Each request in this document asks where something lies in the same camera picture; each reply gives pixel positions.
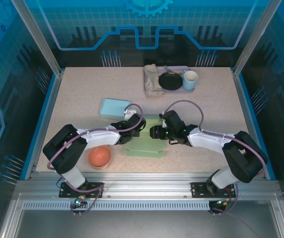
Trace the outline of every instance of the black pan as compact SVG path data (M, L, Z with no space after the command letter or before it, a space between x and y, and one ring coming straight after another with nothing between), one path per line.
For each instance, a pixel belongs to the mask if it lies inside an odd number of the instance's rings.
M165 72L158 78L160 86L166 90L177 90L183 85L182 77L175 72Z

